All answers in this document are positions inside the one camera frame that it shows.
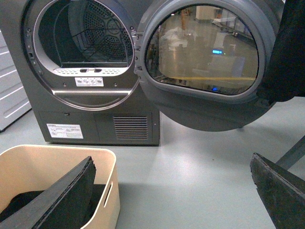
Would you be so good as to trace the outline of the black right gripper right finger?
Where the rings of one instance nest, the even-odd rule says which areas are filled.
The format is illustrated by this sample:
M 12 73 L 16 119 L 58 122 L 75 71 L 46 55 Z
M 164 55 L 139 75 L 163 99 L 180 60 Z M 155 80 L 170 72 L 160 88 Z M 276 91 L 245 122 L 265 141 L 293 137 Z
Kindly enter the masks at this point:
M 257 193 L 277 229 L 305 227 L 305 181 L 258 153 L 250 170 Z

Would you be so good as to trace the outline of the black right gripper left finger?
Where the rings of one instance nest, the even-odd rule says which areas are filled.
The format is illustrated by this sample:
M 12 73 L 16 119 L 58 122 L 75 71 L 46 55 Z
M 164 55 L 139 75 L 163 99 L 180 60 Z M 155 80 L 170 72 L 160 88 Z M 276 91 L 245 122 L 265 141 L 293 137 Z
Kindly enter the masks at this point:
M 96 167 L 91 156 L 29 204 L 0 223 L 2 229 L 79 229 L 91 199 Z

